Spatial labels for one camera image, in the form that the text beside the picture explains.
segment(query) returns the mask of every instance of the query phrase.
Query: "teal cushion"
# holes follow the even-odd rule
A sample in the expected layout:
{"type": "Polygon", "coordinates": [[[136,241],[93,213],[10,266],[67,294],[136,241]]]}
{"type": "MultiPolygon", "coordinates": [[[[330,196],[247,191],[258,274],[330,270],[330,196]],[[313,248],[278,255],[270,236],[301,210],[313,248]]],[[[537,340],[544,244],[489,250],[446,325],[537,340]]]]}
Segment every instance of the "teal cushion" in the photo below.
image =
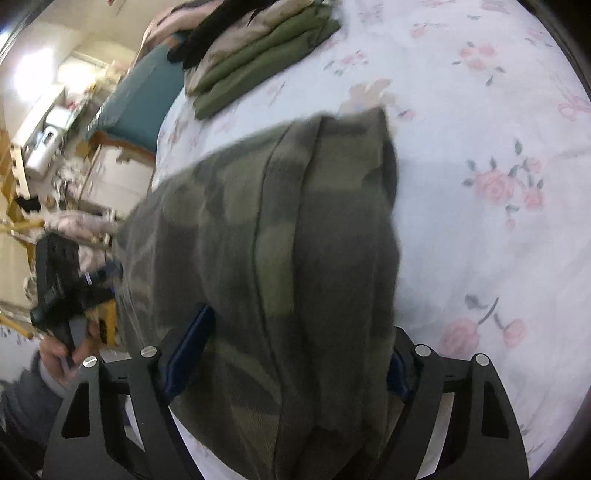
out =
{"type": "Polygon", "coordinates": [[[156,153],[160,125],[184,86],[183,65],[170,63],[168,50],[159,45],[129,72],[96,114],[86,140],[103,131],[113,140],[156,153]]]}

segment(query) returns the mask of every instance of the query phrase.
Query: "white bedsheet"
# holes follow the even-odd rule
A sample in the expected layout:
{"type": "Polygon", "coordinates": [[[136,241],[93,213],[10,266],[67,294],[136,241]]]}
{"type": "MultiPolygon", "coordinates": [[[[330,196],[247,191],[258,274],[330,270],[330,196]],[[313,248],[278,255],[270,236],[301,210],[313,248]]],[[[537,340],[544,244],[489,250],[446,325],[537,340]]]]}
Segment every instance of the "white bedsheet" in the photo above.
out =
{"type": "Polygon", "coordinates": [[[385,105],[400,171],[398,324],[443,355],[492,358],[534,472],[591,384],[591,103],[516,0],[339,11],[325,45],[211,121],[181,92],[154,184],[278,122],[385,105]]]}

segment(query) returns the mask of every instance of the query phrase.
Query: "bolt head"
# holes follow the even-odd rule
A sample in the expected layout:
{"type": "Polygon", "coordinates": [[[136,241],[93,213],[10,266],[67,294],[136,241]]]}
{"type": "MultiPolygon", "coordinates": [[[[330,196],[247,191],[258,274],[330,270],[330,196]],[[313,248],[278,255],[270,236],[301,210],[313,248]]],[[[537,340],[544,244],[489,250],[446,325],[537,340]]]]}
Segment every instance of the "bolt head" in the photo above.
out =
{"type": "Polygon", "coordinates": [[[82,362],[82,365],[84,365],[86,368],[92,368],[97,362],[98,360],[95,356],[87,356],[82,362]]]}
{"type": "Polygon", "coordinates": [[[417,345],[414,351],[418,356],[429,356],[431,355],[431,349],[427,345],[417,345]]]}
{"type": "Polygon", "coordinates": [[[487,366],[489,363],[491,363],[491,359],[488,358],[484,353],[479,353],[476,356],[476,363],[482,367],[487,366]]]}
{"type": "Polygon", "coordinates": [[[156,355],[157,351],[158,349],[155,346],[147,346],[142,348],[141,355],[144,358],[152,358],[154,355],[156,355]]]}

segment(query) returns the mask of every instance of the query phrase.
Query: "floral fabric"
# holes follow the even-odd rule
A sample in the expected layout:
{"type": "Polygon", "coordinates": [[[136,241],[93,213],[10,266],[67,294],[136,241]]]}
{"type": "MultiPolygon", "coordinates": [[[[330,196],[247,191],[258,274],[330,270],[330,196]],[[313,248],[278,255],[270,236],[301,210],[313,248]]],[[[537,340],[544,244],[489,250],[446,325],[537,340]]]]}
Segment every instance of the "floral fabric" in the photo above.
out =
{"type": "Polygon", "coordinates": [[[591,102],[517,0],[335,10],[339,32],[212,120],[195,120],[182,92],[154,184],[279,122],[384,105],[399,161],[399,325],[443,355],[492,358],[535,472],[591,384],[591,102]]]}

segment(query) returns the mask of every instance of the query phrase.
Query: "hand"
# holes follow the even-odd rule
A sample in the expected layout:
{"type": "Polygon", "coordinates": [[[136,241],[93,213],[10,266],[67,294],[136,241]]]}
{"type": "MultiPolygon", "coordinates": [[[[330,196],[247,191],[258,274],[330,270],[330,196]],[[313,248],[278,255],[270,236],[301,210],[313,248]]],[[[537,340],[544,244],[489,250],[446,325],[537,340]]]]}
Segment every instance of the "hand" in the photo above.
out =
{"type": "Polygon", "coordinates": [[[96,322],[88,322],[88,331],[90,336],[84,340],[72,353],[72,360],[76,365],[68,373],[64,372],[61,366],[60,358],[65,358],[68,355],[66,346],[57,338],[46,336],[39,343],[39,353],[41,354],[41,362],[49,374],[63,387],[67,387],[78,372],[78,367],[87,356],[98,356],[101,347],[99,326],[96,322]]]}

